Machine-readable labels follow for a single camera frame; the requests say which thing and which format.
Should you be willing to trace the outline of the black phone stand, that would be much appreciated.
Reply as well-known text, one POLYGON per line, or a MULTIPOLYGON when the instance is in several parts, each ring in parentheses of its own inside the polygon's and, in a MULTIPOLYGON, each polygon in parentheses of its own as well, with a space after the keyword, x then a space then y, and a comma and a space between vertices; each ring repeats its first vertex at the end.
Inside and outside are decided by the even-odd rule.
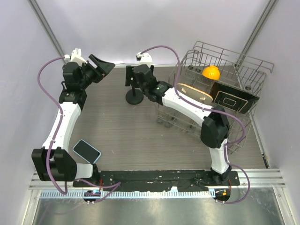
POLYGON ((139 86, 134 81, 131 81, 129 86, 131 86, 131 89, 125 95, 127 103, 131 105, 140 104, 143 101, 144 95, 139 86))

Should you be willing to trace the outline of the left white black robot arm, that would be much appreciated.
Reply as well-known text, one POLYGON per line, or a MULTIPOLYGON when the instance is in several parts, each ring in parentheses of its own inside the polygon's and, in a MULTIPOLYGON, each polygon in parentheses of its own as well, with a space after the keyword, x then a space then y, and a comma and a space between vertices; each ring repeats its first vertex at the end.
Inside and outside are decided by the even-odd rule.
POLYGON ((59 99, 41 87, 57 105, 58 113, 47 139, 41 148, 33 150, 31 158, 41 181, 56 184, 58 181, 83 179, 89 187, 95 187, 100 181, 95 165, 77 163, 68 153, 69 142, 87 99, 86 89, 92 83, 102 81, 115 64, 100 60, 93 54, 89 60, 80 55, 72 55, 69 59, 62 67, 64 89, 59 99))

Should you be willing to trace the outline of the phone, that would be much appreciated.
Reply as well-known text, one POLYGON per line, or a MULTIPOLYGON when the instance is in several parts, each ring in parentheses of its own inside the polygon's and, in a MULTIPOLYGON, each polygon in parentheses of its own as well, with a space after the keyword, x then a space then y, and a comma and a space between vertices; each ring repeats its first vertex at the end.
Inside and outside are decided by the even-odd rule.
POLYGON ((101 157, 101 152, 85 140, 79 140, 74 145, 73 152, 90 164, 95 164, 101 157))

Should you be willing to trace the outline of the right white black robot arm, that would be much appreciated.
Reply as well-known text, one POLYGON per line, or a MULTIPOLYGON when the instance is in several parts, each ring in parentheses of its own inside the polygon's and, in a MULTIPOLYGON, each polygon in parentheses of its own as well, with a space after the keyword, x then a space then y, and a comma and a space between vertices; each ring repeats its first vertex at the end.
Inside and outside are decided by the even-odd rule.
POLYGON ((226 145, 229 136, 228 114, 223 107, 212 107, 199 103, 164 81, 157 81, 154 67, 145 64, 126 66, 125 85, 131 90, 126 93, 126 101, 137 105, 147 97, 151 102, 172 108, 192 119, 201 127, 200 139, 210 150, 211 178, 217 185, 229 179, 229 165, 226 145))

